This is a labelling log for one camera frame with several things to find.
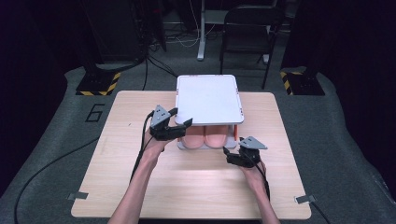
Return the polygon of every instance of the human arm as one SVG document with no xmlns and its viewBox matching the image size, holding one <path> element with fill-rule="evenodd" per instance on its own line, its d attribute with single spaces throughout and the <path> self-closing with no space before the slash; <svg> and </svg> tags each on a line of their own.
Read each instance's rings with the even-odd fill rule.
<svg viewBox="0 0 396 224">
<path fill-rule="evenodd" d="M 257 165 L 265 174 L 264 163 L 259 162 Z M 242 173 L 244 173 L 248 186 L 256 196 L 260 214 L 262 215 L 262 222 L 265 224 L 280 223 L 266 194 L 264 179 L 260 171 L 257 167 L 246 168 L 239 166 L 239 168 L 242 170 Z"/>
<path fill-rule="evenodd" d="M 161 152 L 169 142 L 157 141 L 149 131 L 145 133 L 144 145 L 147 146 L 143 156 L 128 189 L 108 223 L 138 223 L 152 170 L 157 165 Z"/>
</svg>

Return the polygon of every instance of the pink object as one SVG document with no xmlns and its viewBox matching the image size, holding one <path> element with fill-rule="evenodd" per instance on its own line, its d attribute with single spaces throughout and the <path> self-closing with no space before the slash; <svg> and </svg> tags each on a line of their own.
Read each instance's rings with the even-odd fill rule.
<svg viewBox="0 0 396 224">
<path fill-rule="evenodd" d="M 224 147 L 227 143 L 228 125 L 205 126 L 204 142 L 209 147 Z"/>
<path fill-rule="evenodd" d="M 181 142 L 186 148 L 201 147 L 204 144 L 204 126 L 190 126 Z"/>
</svg>

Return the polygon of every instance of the cable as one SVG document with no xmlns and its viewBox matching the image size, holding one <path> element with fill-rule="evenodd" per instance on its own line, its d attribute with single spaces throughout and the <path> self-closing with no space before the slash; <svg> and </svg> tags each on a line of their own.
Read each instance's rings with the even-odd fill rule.
<svg viewBox="0 0 396 224">
<path fill-rule="evenodd" d="M 330 224 L 329 219 L 327 219 L 326 215 L 324 215 L 324 213 L 319 209 L 319 207 L 318 207 L 314 202 L 311 202 L 311 203 L 312 203 L 312 205 L 314 205 L 314 206 L 318 209 L 318 211 L 319 211 L 320 214 L 323 216 L 323 218 L 326 220 L 326 222 L 327 222 L 328 224 Z"/>
<path fill-rule="evenodd" d="M 106 71 L 107 72 L 123 72 L 123 71 L 125 71 L 125 70 L 128 70 L 128 69 L 131 69 L 131 68 L 133 68 L 133 67 L 136 67 L 137 65 L 139 65 L 140 64 L 140 62 L 139 62 L 139 60 L 134 60 L 134 62 L 132 63 L 132 64 L 129 64 L 129 65 L 126 65 L 126 66 L 123 66 L 123 67 L 118 67 L 118 68 L 112 68 L 112 69 L 106 69 Z"/>
<path fill-rule="evenodd" d="M 198 31 L 198 30 L 199 30 L 198 21 L 197 21 L 197 19 L 195 18 L 195 14 L 194 14 L 194 10 L 193 10 L 193 8 L 192 8 L 192 2 L 191 2 L 191 0 L 190 0 L 190 9 L 191 9 L 191 12 L 192 12 L 192 16 L 194 17 L 195 26 L 197 27 L 197 31 Z M 199 38 L 199 32 L 197 32 L 197 37 L 195 38 L 195 40 L 193 40 L 194 43 L 192 43 L 192 44 L 190 44 L 190 45 L 184 45 L 183 42 L 181 42 L 181 40 L 180 40 L 179 38 L 176 37 L 176 40 L 178 40 L 178 42 L 179 42 L 183 47 L 185 47 L 185 48 L 190 48 L 190 47 L 194 46 L 196 43 L 198 43 L 198 40 L 199 40 L 199 39 L 200 39 L 200 38 Z"/>
<path fill-rule="evenodd" d="M 172 68 L 169 65 L 159 61 L 158 59 L 152 57 L 151 55 L 149 55 L 149 57 L 154 59 L 154 61 L 160 63 L 163 67 L 165 67 L 169 71 L 168 73 L 172 74 L 173 76 L 176 76 L 176 73 L 172 70 Z"/>
<path fill-rule="evenodd" d="M 142 91 L 146 88 L 146 84 L 148 82 L 148 76 L 149 76 L 149 65 L 148 65 L 148 59 L 146 58 L 146 75 L 145 75 L 145 83 L 143 84 Z"/>
<path fill-rule="evenodd" d="M 245 152 L 241 152 L 241 151 L 239 151 L 239 152 L 243 153 L 244 156 L 246 156 L 254 164 L 254 166 L 256 166 L 256 168 L 259 170 L 260 174 L 262 175 L 263 181 L 264 181 L 265 191 L 267 193 L 268 200 L 270 200 L 271 199 L 270 186 L 268 184 L 267 177 L 265 176 L 265 172 L 260 169 L 260 167 L 257 165 L 257 163 L 254 162 L 253 159 L 251 159 L 248 156 L 248 154 L 246 154 Z M 262 169 L 264 169 L 264 163 L 261 160 L 260 160 L 260 163 L 262 164 Z"/>
<path fill-rule="evenodd" d="M 140 162 L 140 160 L 142 159 L 143 152 L 145 151 L 146 146 L 148 145 L 148 143 L 149 143 L 149 142 L 151 141 L 151 139 L 152 139 L 152 136 L 151 136 L 151 138 L 148 140 L 148 142 L 146 143 L 146 145 L 143 146 L 143 145 L 145 144 L 146 126 L 147 126 L 147 123 L 148 123 L 149 118 L 151 118 L 153 115 L 154 115 L 154 110 L 151 111 L 151 112 L 148 114 L 148 116 L 146 117 L 145 122 L 144 122 L 144 124 L 143 124 L 142 142 L 141 142 L 141 144 L 140 144 L 140 150 L 139 150 L 139 154 L 137 155 L 136 162 L 134 163 L 134 169 L 132 170 L 132 175 L 131 175 L 130 182 L 131 182 L 132 178 L 134 177 L 134 172 L 136 171 L 137 166 L 139 166 L 139 162 Z"/>
<path fill-rule="evenodd" d="M 94 139 L 92 139 L 90 142 L 82 145 L 81 147 L 77 147 L 76 149 L 73 149 L 69 152 L 67 152 L 66 154 L 63 154 L 61 157 L 58 157 L 56 160 L 51 161 L 50 163 L 48 163 L 47 165 L 43 166 L 40 170 L 38 170 L 34 175 L 32 175 L 29 180 L 23 185 L 18 197 L 17 197 L 17 201 L 15 202 L 15 206 L 14 206 L 14 223 L 18 224 L 18 204 L 20 202 L 21 196 L 23 194 L 23 192 L 25 191 L 25 189 L 27 188 L 27 186 L 30 184 L 30 182 L 37 176 L 39 175 L 43 170 L 47 169 L 49 166 L 51 166 L 53 163 L 55 163 L 56 161 L 61 160 L 62 158 L 76 152 L 79 151 L 81 149 L 83 149 L 84 147 L 87 147 L 88 145 L 90 145 L 91 143 L 97 141 L 99 139 L 99 137 L 96 137 Z"/>
<path fill-rule="evenodd" d="M 185 31 L 182 31 L 181 33 L 178 33 L 178 34 L 167 35 L 166 39 L 168 40 L 168 41 L 166 41 L 167 44 L 176 44 L 176 43 L 181 44 L 184 42 L 192 42 L 192 41 L 196 42 L 197 41 L 197 37 L 195 35 L 186 33 Z"/>
<path fill-rule="evenodd" d="M 165 72 L 171 74 L 172 76 L 177 77 L 177 75 L 175 74 L 175 72 L 172 71 L 172 69 L 171 69 L 170 67 L 168 67 L 168 69 L 170 69 L 170 71 L 169 71 L 169 70 L 166 70 L 165 68 L 162 68 L 162 67 L 160 67 L 158 64 L 156 64 L 155 62 L 153 62 L 150 58 L 148 58 L 148 60 L 149 60 L 152 64 L 154 64 L 154 65 L 157 66 L 158 68 L 162 69 L 163 71 L 165 71 Z M 157 61 L 157 62 L 161 63 L 161 64 L 162 64 L 163 66 L 165 66 L 165 67 L 167 66 L 166 64 L 164 64 L 164 63 L 162 63 L 162 62 L 160 62 L 160 61 Z"/>
<path fill-rule="evenodd" d="M 220 10 L 222 10 L 223 1 L 224 1 L 224 0 L 221 0 Z M 207 35 L 209 35 L 209 33 L 213 30 L 213 28 L 214 28 L 215 26 L 216 26 L 216 24 L 213 24 L 213 25 L 212 25 L 212 27 L 210 28 L 210 30 L 205 34 L 205 37 L 206 37 Z"/>
</svg>

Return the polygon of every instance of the yellow and black tape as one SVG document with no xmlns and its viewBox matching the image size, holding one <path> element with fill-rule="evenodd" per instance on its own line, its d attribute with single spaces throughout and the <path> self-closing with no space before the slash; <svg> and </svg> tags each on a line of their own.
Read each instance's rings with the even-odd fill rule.
<svg viewBox="0 0 396 224">
<path fill-rule="evenodd" d="M 286 72 L 280 72 L 280 76 L 282 77 L 283 85 L 285 86 L 286 92 L 288 95 L 293 95 L 293 90 L 291 89 L 291 85 L 289 83 L 288 77 L 289 76 L 295 76 L 295 75 L 302 75 L 300 72 L 291 72 L 291 73 L 286 73 Z"/>
<path fill-rule="evenodd" d="M 111 95 L 111 93 L 116 89 L 117 82 L 119 81 L 121 73 L 117 73 L 113 80 L 111 81 L 110 86 L 108 87 L 107 91 L 76 91 L 76 95 Z"/>
</svg>

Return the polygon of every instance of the black equipment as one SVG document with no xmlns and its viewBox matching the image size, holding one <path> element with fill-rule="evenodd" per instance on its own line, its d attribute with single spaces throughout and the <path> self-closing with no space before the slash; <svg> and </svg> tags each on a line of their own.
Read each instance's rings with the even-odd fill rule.
<svg viewBox="0 0 396 224">
<path fill-rule="evenodd" d="M 157 105 L 149 126 L 149 133 L 158 141 L 167 141 L 186 135 L 186 129 L 192 125 L 192 119 L 186 120 L 182 125 L 169 127 L 169 120 L 177 114 L 177 108 L 169 111 Z"/>
<path fill-rule="evenodd" d="M 169 127 L 169 120 L 175 114 L 177 114 L 176 107 L 169 111 L 166 111 L 160 105 L 157 105 L 155 110 L 151 111 L 151 113 L 148 114 L 145 120 L 145 124 L 143 125 L 142 145 L 140 147 L 139 154 L 137 155 L 136 162 L 134 163 L 134 169 L 132 170 L 131 180 L 132 177 L 134 177 L 134 172 L 136 171 L 137 166 L 139 165 L 139 162 L 142 159 L 143 153 L 147 146 L 147 145 L 144 146 L 144 142 L 145 142 L 146 124 L 149 118 L 151 118 L 149 133 L 152 135 L 153 138 L 155 138 L 158 141 L 168 141 L 186 135 L 186 129 L 192 125 L 192 119 L 186 120 L 182 125 L 178 125 L 176 127 Z"/>
<path fill-rule="evenodd" d="M 227 162 L 237 166 L 252 168 L 257 167 L 264 179 L 265 191 L 267 192 L 268 199 L 270 199 L 270 187 L 268 185 L 265 173 L 259 168 L 257 163 L 261 162 L 259 149 L 267 149 L 268 147 L 259 142 L 254 137 L 240 138 L 239 154 L 233 154 L 226 147 L 223 147 L 223 152 L 227 156 Z"/>
</svg>

